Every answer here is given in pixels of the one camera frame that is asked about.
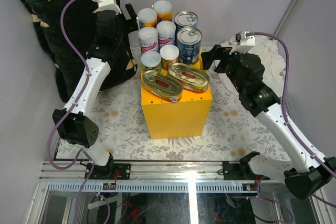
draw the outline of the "white can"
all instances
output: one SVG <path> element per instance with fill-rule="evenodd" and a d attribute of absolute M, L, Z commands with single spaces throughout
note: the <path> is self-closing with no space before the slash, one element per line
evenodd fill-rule
<path fill-rule="evenodd" d="M 166 45 L 160 49 L 161 67 L 168 71 L 168 67 L 172 63 L 176 63 L 180 52 L 175 45 Z"/>
<path fill-rule="evenodd" d="M 156 70 L 161 72 L 161 56 L 156 51 L 147 51 L 141 56 L 142 69 L 144 72 Z"/>
<path fill-rule="evenodd" d="M 154 27 L 144 27 L 138 32 L 141 52 L 159 51 L 158 31 Z"/>
<path fill-rule="evenodd" d="M 176 25 L 171 21 L 162 21 L 158 23 L 156 29 L 159 34 L 159 47 L 175 44 Z"/>
<path fill-rule="evenodd" d="M 172 21 L 173 18 L 173 12 L 172 12 L 172 4 L 169 3 L 166 0 L 160 0 L 155 2 L 154 5 L 152 5 L 152 8 L 156 11 L 158 14 L 158 23 L 164 20 Z"/>
<path fill-rule="evenodd" d="M 140 28 L 152 26 L 155 27 L 158 23 L 156 11 L 150 8 L 145 8 L 138 13 Z"/>

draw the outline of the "table surface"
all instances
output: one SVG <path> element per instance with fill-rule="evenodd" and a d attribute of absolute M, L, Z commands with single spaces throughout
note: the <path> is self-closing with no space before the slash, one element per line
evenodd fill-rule
<path fill-rule="evenodd" d="M 132 53 L 138 62 L 135 76 L 100 92 L 89 116 L 99 127 L 98 141 L 115 159 L 235 161 L 258 151 L 289 160 L 266 127 L 240 105 L 238 95 L 220 82 L 214 66 L 208 71 L 213 102 L 202 136 L 152 140 L 141 108 L 140 48 L 132 48 Z M 72 159 L 78 149 L 60 140 L 56 158 Z"/>

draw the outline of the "white plastic lid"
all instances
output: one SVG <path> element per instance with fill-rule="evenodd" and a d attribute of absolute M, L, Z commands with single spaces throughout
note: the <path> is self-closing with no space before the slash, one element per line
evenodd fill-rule
<path fill-rule="evenodd" d="M 142 40 L 152 40 L 158 36 L 158 31 L 151 26 L 143 27 L 138 32 L 138 37 Z"/>
<path fill-rule="evenodd" d="M 161 56 L 156 51 L 147 51 L 141 56 L 141 63 L 146 67 L 156 67 L 161 62 Z"/>
<path fill-rule="evenodd" d="M 172 32 L 175 32 L 176 25 L 171 21 L 161 21 L 156 26 L 157 32 L 160 34 L 171 34 Z"/>
<path fill-rule="evenodd" d="M 138 18 L 140 21 L 151 22 L 153 20 L 156 20 L 157 14 L 156 11 L 154 11 L 153 9 L 145 8 L 139 11 Z"/>
<path fill-rule="evenodd" d="M 160 0 L 155 2 L 153 8 L 157 13 L 167 13 L 171 11 L 172 4 L 166 0 Z"/>
<path fill-rule="evenodd" d="M 180 54 L 177 46 L 165 45 L 160 49 L 160 55 L 164 60 L 175 60 Z"/>

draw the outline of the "tin can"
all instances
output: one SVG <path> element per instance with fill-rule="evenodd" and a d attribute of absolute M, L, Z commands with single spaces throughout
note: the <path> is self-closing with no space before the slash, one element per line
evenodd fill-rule
<path fill-rule="evenodd" d="M 162 69 L 168 71 L 168 67 L 172 63 L 178 61 L 179 50 L 175 45 L 166 45 L 160 49 Z"/>
<path fill-rule="evenodd" d="M 165 101 L 178 102 L 182 98 L 182 85 L 167 74 L 147 71 L 142 76 L 142 83 L 148 92 Z"/>
<path fill-rule="evenodd" d="M 156 11 L 151 8 L 140 10 L 138 13 L 138 19 L 140 28 L 148 26 L 155 27 L 158 23 Z"/>
<path fill-rule="evenodd" d="M 147 51 L 158 51 L 159 41 L 158 41 L 158 31 L 154 27 L 144 27 L 138 32 L 141 53 Z"/>
<path fill-rule="evenodd" d="M 195 93 L 204 93 L 208 90 L 210 77 L 197 68 L 183 63 L 174 63 L 169 66 L 168 74 L 178 80 L 184 89 Z"/>
<path fill-rule="evenodd" d="M 166 0 L 160 0 L 155 2 L 154 5 L 152 5 L 152 8 L 156 11 L 158 15 L 158 21 L 157 23 L 160 23 L 161 21 L 167 20 L 172 21 L 173 18 L 173 12 L 172 12 L 172 4 L 169 3 Z"/>
<path fill-rule="evenodd" d="M 159 47 L 169 44 L 175 44 L 175 30 L 176 26 L 171 21 L 162 21 L 156 26 L 159 37 Z"/>
<path fill-rule="evenodd" d="M 175 15 L 176 33 L 183 27 L 197 27 L 198 16 L 189 10 L 183 10 Z"/>
<path fill-rule="evenodd" d="M 202 33 L 194 27 L 184 27 L 177 33 L 177 47 L 180 51 L 180 62 L 193 65 L 200 56 Z"/>
<path fill-rule="evenodd" d="M 156 70 L 161 72 L 161 56 L 156 51 L 147 51 L 141 56 L 143 71 Z"/>

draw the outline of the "robotic arm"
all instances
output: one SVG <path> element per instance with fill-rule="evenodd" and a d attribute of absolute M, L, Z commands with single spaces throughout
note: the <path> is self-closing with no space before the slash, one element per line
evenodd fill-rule
<path fill-rule="evenodd" d="M 114 0 L 92 0 L 98 3 L 102 10 L 98 13 L 97 33 L 87 53 L 86 63 L 90 73 L 85 69 L 79 83 L 63 110 L 55 110 L 53 120 L 56 124 L 75 103 L 76 106 L 69 116 L 58 128 L 60 137 L 70 144 L 84 147 L 96 164 L 95 169 L 101 169 L 104 174 L 113 173 L 113 157 L 108 151 L 102 148 L 97 141 L 99 128 L 90 120 L 90 112 L 97 97 L 99 89 L 103 85 L 111 67 L 115 64 L 120 53 L 126 54 L 122 43 L 122 37 L 137 30 L 136 13 L 131 4 L 126 9 L 131 19 L 126 20 L 119 6 Z M 80 94 L 83 86 L 86 88 L 76 103 L 75 99 Z"/>
<path fill-rule="evenodd" d="M 306 199 L 328 183 L 332 176 L 289 130 L 282 115 L 280 99 L 262 82 L 265 67 L 257 55 L 248 53 L 253 46 L 254 36 L 243 31 L 236 35 L 236 41 L 231 47 L 215 45 L 211 51 L 202 53 L 203 69 L 209 69 L 214 60 L 221 60 L 215 71 L 226 73 L 238 91 L 243 107 L 267 127 L 291 159 L 291 162 L 282 162 L 252 152 L 240 160 L 241 170 L 245 174 L 252 172 L 278 180 L 286 184 L 297 198 Z M 291 119 L 289 123 L 303 142 L 313 150 L 314 156 L 335 171 L 336 158 L 326 158 Z"/>

